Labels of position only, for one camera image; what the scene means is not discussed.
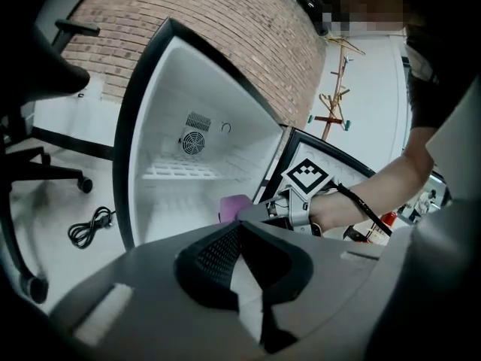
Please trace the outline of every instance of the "chair wheel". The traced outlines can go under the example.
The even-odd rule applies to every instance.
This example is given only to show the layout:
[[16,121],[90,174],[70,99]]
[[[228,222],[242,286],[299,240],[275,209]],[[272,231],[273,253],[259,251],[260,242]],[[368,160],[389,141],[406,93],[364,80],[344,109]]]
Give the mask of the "chair wheel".
[[47,299],[48,281],[45,278],[32,277],[20,279],[22,291],[37,304],[43,304]]
[[83,193],[88,194],[92,191],[93,182],[89,178],[83,177],[83,179],[79,179],[77,182],[77,187],[82,190]]
[[45,153],[42,155],[42,165],[50,165],[52,162],[52,158],[50,157],[49,153]]

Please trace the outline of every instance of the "coat rack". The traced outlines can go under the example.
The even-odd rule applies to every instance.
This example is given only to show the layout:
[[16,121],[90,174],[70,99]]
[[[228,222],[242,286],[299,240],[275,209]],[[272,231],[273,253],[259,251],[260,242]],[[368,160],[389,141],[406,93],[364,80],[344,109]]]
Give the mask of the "coat rack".
[[[344,119],[344,115],[341,107],[343,96],[350,92],[350,89],[347,89],[342,85],[342,80],[343,80],[344,72],[346,71],[346,66],[349,62],[353,61],[353,59],[349,58],[349,55],[347,54],[347,50],[352,50],[361,55],[366,54],[364,51],[353,46],[344,38],[328,38],[327,40],[330,41],[331,43],[340,45],[339,68],[337,69],[337,72],[331,71],[332,74],[337,75],[336,87],[334,88],[334,94],[332,96],[331,95],[327,96],[323,93],[319,95],[319,100],[321,101],[321,103],[324,104],[324,106],[329,111],[328,117],[314,117],[311,115],[309,117],[309,120],[307,121],[308,123],[311,123],[313,120],[325,122],[324,132],[322,133],[322,137],[321,137],[323,141],[327,139],[332,123],[339,124],[344,129],[344,131],[348,131],[349,127],[351,126],[351,121]],[[336,115],[336,108],[339,108],[340,117],[337,117]]]

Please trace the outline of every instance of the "chair armrest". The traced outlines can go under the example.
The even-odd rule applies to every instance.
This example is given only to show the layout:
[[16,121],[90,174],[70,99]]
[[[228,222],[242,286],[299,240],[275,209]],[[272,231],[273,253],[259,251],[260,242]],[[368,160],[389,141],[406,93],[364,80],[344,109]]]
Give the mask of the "chair armrest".
[[100,28],[88,24],[76,23],[70,20],[58,19],[55,25],[60,31],[71,33],[72,35],[98,36]]

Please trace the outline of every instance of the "brick wall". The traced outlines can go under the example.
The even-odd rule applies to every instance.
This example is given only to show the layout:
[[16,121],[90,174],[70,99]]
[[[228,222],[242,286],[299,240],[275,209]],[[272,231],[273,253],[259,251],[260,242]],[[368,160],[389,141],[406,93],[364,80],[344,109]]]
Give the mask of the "brick wall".
[[64,57],[103,74],[103,96],[120,103],[143,49],[167,17],[226,55],[286,124],[304,126],[325,45],[291,0],[83,0],[71,19],[97,23],[101,33],[74,37]]

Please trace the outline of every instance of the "white floor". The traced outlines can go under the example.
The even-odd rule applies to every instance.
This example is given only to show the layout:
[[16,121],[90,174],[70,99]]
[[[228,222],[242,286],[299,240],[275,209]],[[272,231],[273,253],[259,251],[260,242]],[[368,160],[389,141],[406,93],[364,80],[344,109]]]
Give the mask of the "white floor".
[[[76,180],[31,180],[14,182],[11,210],[17,240],[24,260],[35,274],[44,274],[50,288],[46,302],[40,308],[49,312],[76,284],[125,252],[119,228],[99,230],[93,243],[85,250],[77,249],[67,236],[68,227],[92,218],[95,209],[106,206],[115,209],[112,190],[112,162],[63,150],[30,139],[10,149],[45,148],[52,165],[79,168],[92,179],[93,190],[84,194]],[[2,242],[2,259],[10,260]],[[11,274],[18,273],[9,263]]]

